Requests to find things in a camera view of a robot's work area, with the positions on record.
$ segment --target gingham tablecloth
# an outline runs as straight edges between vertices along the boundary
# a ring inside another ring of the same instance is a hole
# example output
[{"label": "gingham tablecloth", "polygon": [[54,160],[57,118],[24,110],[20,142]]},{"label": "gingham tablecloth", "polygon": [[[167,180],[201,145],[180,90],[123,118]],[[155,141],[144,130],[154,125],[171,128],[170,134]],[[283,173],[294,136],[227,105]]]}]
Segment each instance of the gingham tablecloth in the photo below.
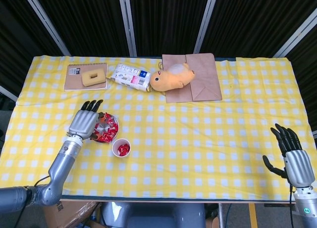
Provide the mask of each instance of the gingham tablecloth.
[{"label": "gingham tablecloth", "polygon": [[0,158],[0,185],[33,185],[47,175],[74,114],[86,100],[118,117],[117,138],[131,142],[127,158],[86,140],[63,194],[134,198],[287,200],[286,180],[270,173],[265,154],[283,168],[274,123],[297,132],[317,164],[306,111],[290,62],[217,62],[223,101],[165,103],[160,92],[108,82],[103,91],[64,91],[68,64],[125,63],[148,71],[159,59],[35,57],[10,119]]}]

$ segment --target black curtain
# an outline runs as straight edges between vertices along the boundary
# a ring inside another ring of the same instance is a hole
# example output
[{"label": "black curtain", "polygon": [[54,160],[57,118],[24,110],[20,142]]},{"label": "black curtain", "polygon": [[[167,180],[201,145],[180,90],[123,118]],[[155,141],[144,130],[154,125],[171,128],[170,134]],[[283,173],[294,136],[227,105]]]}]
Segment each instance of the black curtain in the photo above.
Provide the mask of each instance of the black curtain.
[{"label": "black curtain", "polygon": [[217,0],[201,52],[272,57],[317,8],[317,0]]},{"label": "black curtain", "polygon": [[130,0],[138,56],[193,53],[207,0]]},{"label": "black curtain", "polygon": [[315,26],[286,56],[306,107],[308,121],[317,130],[317,26]]},{"label": "black curtain", "polygon": [[0,85],[18,96],[34,56],[61,52],[27,0],[0,0]]},{"label": "black curtain", "polygon": [[119,0],[39,0],[71,55],[129,56]]}]

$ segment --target sponge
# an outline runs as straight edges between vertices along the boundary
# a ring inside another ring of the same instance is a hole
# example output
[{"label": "sponge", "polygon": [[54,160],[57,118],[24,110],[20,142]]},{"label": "sponge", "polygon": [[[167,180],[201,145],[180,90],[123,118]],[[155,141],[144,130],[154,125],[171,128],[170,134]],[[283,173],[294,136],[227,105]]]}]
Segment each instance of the sponge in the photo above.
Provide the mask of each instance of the sponge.
[{"label": "sponge", "polygon": [[106,82],[105,72],[102,68],[82,73],[81,79],[84,86],[92,86]]}]

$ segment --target orange plush toy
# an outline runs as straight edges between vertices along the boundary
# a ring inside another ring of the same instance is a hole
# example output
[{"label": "orange plush toy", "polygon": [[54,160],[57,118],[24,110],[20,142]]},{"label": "orange plush toy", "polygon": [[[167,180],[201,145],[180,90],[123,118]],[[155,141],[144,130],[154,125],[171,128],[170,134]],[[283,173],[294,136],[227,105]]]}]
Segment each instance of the orange plush toy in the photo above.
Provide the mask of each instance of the orange plush toy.
[{"label": "orange plush toy", "polygon": [[156,71],[151,75],[150,84],[156,91],[183,88],[195,77],[187,63],[172,65],[167,70]]}]

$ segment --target paper cup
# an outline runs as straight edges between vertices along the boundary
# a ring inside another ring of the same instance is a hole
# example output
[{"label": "paper cup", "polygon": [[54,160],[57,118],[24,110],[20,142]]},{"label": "paper cup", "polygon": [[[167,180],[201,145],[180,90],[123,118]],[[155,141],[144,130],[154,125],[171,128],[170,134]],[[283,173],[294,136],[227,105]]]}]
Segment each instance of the paper cup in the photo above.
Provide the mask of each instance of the paper cup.
[{"label": "paper cup", "polygon": [[[128,152],[126,155],[120,156],[118,149],[119,149],[119,147],[120,147],[121,145],[124,145],[124,144],[128,144],[129,147],[130,147],[130,150],[129,150],[129,152]],[[120,138],[120,139],[116,140],[116,141],[112,144],[112,152],[113,152],[113,154],[114,154],[115,156],[117,156],[117,157],[120,157],[120,158],[127,157],[127,156],[130,154],[130,151],[131,151],[131,144],[130,144],[130,142],[129,142],[127,139]]]}]

